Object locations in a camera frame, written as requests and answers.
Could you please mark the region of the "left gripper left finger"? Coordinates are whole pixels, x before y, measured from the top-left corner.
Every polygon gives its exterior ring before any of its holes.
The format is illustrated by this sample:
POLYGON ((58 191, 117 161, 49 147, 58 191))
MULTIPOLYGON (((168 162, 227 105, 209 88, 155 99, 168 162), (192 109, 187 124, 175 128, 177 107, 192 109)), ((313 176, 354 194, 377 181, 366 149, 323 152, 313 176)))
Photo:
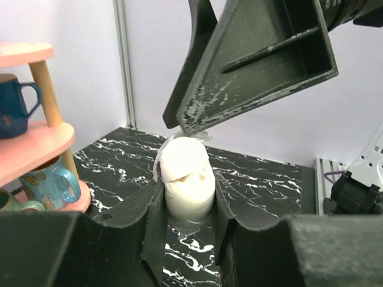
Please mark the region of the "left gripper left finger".
POLYGON ((94 217, 2 212, 2 286, 160 286, 168 214, 150 181, 94 217))

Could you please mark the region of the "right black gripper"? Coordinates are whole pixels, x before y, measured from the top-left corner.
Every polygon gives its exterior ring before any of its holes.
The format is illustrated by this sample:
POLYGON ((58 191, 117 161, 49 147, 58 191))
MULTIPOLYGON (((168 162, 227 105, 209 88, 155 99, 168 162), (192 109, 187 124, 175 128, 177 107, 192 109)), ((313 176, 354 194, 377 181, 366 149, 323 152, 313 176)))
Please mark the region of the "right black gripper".
POLYGON ((382 0, 319 0, 328 31, 352 21, 354 25, 382 27, 382 0))

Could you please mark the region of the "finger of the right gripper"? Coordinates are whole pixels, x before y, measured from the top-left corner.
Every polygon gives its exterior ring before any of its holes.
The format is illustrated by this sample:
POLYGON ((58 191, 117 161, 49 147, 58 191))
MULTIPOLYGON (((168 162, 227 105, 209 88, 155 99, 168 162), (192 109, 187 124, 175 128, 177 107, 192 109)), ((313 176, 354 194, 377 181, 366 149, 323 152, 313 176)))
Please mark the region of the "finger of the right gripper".
POLYGON ((190 46, 180 75, 163 113, 163 121, 168 129, 173 129, 179 125, 177 112, 217 25, 217 18, 210 0, 189 1, 189 9, 192 23, 190 46))
POLYGON ((227 1, 177 120, 191 135, 337 74, 318 1, 227 1))

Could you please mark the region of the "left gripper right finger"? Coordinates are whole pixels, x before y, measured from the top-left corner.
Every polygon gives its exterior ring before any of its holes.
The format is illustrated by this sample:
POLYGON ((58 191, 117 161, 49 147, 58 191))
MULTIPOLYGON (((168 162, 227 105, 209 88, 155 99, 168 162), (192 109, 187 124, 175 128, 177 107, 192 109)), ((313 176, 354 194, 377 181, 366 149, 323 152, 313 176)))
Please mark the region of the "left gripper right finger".
POLYGON ((272 216, 216 174, 215 261, 223 286, 381 286, 382 202, 360 215, 272 216))

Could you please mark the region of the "white oval case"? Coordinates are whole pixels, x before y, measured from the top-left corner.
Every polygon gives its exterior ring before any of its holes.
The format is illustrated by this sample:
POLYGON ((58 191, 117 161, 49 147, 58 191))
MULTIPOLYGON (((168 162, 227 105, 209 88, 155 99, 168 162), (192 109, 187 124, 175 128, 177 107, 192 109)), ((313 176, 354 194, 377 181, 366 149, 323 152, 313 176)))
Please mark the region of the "white oval case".
POLYGON ((165 185, 165 202, 171 216, 180 221, 198 222, 210 213, 215 197, 215 175, 202 131, 191 136, 178 132, 157 152, 153 179, 165 185))

